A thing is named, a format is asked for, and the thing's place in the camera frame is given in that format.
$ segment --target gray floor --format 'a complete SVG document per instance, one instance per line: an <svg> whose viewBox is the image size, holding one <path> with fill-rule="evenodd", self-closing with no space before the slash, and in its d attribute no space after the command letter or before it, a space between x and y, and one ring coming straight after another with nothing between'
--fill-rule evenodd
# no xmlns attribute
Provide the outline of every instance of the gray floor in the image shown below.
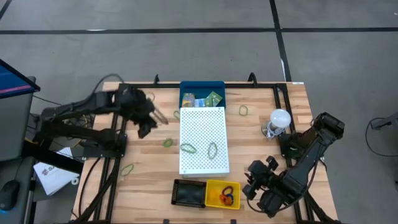
<svg viewBox="0 0 398 224"><path fill-rule="evenodd" d="M277 0L281 26L398 27L398 2ZM272 27L263 0L13 0L0 30ZM366 147L371 118L398 110L398 32L283 33L293 81L305 82L314 115L328 111L346 123L326 153L338 216L348 223L397 223L398 160ZM97 80L234 80L250 72L283 81L274 33L0 35L0 58L37 77L38 96L60 103L86 96ZM32 111L48 104L34 100ZM388 127L369 132L375 150L398 154ZM35 222L66 222L76 189L39 202Z"/></svg>

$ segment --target computer screen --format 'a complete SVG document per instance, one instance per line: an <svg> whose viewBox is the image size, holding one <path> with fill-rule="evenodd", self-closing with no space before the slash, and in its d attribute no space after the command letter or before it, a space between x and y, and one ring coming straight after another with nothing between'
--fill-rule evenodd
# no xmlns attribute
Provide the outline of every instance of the computer screen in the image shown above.
<svg viewBox="0 0 398 224"><path fill-rule="evenodd" d="M34 82L0 60L0 98L39 91Z"/></svg>

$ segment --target white pegboard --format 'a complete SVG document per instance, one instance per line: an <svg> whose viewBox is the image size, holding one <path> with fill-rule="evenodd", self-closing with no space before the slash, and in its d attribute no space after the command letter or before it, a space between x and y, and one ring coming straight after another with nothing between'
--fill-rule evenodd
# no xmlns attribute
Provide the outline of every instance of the white pegboard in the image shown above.
<svg viewBox="0 0 398 224"><path fill-rule="evenodd" d="M217 145L214 159L209 159L208 148ZM180 146L191 144L194 154L180 149L180 175L183 177L221 177L229 174L228 143L225 110L223 107L181 108Z"/></svg>

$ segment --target black tray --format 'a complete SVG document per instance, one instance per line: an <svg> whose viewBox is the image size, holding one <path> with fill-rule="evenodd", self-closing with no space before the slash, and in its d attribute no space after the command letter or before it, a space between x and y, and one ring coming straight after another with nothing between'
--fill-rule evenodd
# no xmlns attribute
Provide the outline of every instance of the black tray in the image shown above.
<svg viewBox="0 0 398 224"><path fill-rule="evenodd" d="M172 205L204 208L206 182L193 180L174 180Z"/></svg>

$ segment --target white paper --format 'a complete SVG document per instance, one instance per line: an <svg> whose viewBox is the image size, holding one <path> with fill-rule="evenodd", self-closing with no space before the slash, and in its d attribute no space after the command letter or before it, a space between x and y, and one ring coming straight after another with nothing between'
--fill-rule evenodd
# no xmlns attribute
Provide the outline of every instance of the white paper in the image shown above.
<svg viewBox="0 0 398 224"><path fill-rule="evenodd" d="M72 156L70 147L65 147L57 153L67 157ZM35 169L47 195L53 195L74 178L79 176L79 174L74 172L59 169L43 162L34 165L33 168Z"/></svg>

